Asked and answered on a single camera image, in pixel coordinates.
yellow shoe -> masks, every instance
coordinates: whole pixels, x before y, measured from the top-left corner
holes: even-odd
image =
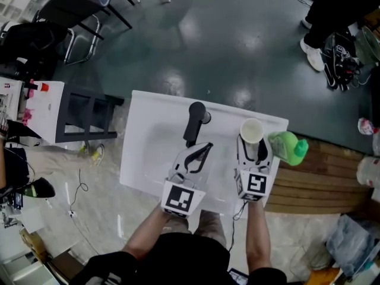
[[[88,141],[82,142],[82,147],[79,150],[79,152],[84,153],[84,154],[90,154],[90,145],[89,145]]]
[[[103,144],[100,144],[93,155],[91,155],[91,158],[93,159],[94,161],[94,165],[95,166],[98,166],[100,165],[100,163],[102,162],[103,160],[103,157],[105,156],[105,147]]]

green bottle cap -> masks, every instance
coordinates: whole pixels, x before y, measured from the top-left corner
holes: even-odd
[[[294,154],[298,157],[304,157],[308,152],[309,145],[306,140],[299,140],[294,148]]]

black handle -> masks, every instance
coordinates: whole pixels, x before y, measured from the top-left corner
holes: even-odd
[[[256,164],[260,164],[263,160],[266,160],[267,157],[268,157],[268,149],[267,149],[267,146],[265,145],[265,140],[262,139],[259,143]]]
[[[200,132],[205,113],[206,107],[201,102],[195,102],[189,107],[189,122],[183,135],[188,148],[197,143],[197,137]]]

red cup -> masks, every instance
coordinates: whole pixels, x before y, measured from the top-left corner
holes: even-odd
[[[41,92],[47,92],[47,91],[49,91],[49,85],[46,83],[42,83]]]

table surface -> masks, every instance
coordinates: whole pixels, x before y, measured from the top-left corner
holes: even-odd
[[[124,136],[120,183],[161,197],[164,179],[175,157],[185,148],[183,132],[188,121],[188,107],[194,99],[134,91]],[[211,113],[210,124],[202,126],[197,143],[212,142],[208,156],[212,160],[207,193],[199,208],[232,215],[239,203],[234,168],[236,139],[247,118],[259,119],[264,132],[285,131],[288,121],[269,115],[203,102]],[[273,158],[270,170],[271,190],[279,159]]]
[[[27,100],[26,109],[31,113],[27,121],[28,128],[49,143],[55,143],[58,112],[65,84],[60,81],[35,81],[38,86],[45,83],[49,91],[36,91]]]

